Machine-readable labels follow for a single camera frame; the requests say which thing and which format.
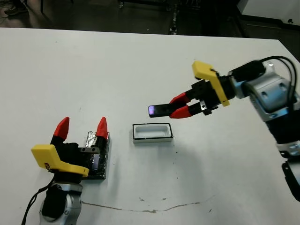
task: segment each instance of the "white table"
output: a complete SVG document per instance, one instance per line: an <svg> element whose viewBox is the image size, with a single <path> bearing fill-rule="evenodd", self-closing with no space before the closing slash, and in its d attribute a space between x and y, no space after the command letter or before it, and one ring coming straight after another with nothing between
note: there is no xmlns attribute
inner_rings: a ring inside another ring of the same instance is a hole
<svg viewBox="0 0 300 225"><path fill-rule="evenodd" d="M69 142L83 145L102 116L112 138L107 179L82 183L89 204L78 225L299 224L285 160L249 99L209 116L148 117L148 105L168 103L196 82L194 60L226 75L283 55L300 71L279 41L2 28L0 43L1 224L20 224L32 195L51 179L30 149L48 144L65 116ZM174 141L134 145L132 124L149 122L170 122ZM39 223L44 197L27 224Z"/></svg>

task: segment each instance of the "cable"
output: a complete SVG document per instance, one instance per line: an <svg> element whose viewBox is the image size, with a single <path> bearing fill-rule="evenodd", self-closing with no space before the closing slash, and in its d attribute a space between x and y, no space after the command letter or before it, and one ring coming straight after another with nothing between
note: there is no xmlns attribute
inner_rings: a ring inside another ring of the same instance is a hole
<svg viewBox="0 0 300 225"><path fill-rule="evenodd" d="M33 203L36 201L37 199L37 196L39 193L43 192L43 191L46 191L54 182L54 177L52 178L52 180L50 181L50 183L45 186L45 187L42 187L40 188L34 195L33 197L30 199L28 205L27 205L27 208L26 208L26 211L25 211L25 214L24 214L24 217L23 217L23 220L22 220L22 223L21 225L25 225L26 224L26 218L27 218L27 214L29 212L29 209L31 208L31 206L33 205Z"/></svg>
<svg viewBox="0 0 300 225"><path fill-rule="evenodd" d="M290 112L292 112L294 110L294 108L293 108L293 96L295 95L296 84L297 84L297 70L296 70L296 67L295 67L294 63L289 58L287 58L285 56L278 56L278 55L264 58L264 59L260 60L260 62L265 62L265 61L268 61L268 60L279 60L289 70L290 77L291 77L291 82L290 82L291 84L288 87L287 106L288 106L289 113L290 113ZM290 67L283 60L286 60L286 61L288 61L290 63L290 65L292 66L292 69L293 69L293 73L292 73Z"/></svg>

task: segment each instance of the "table leg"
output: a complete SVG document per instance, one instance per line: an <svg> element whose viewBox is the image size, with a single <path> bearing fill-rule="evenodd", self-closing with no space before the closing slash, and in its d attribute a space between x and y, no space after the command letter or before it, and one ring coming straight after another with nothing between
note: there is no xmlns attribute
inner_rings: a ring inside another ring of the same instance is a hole
<svg viewBox="0 0 300 225"><path fill-rule="evenodd" d="M41 0L41 13L44 13L44 0Z"/></svg>

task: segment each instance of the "small white box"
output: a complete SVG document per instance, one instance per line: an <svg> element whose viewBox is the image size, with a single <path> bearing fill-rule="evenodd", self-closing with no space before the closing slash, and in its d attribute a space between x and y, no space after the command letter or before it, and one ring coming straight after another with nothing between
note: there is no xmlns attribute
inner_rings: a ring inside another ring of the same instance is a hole
<svg viewBox="0 0 300 225"><path fill-rule="evenodd" d="M170 142L173 139L170 123L133 124L133 142Z"/></svg>

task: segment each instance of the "phone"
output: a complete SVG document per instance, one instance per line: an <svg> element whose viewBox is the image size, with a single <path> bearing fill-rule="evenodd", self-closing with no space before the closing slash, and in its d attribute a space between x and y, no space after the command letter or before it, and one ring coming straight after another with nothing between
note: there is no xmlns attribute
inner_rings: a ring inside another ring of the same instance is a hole
<svg viewBox="0 0 300 225"><path fill-rule="evenodd" d="M152 117L170 116L178 108L180 107L175 104L150 105L148 107L148 111L149 111L149 116L152 118Z"/></svg>

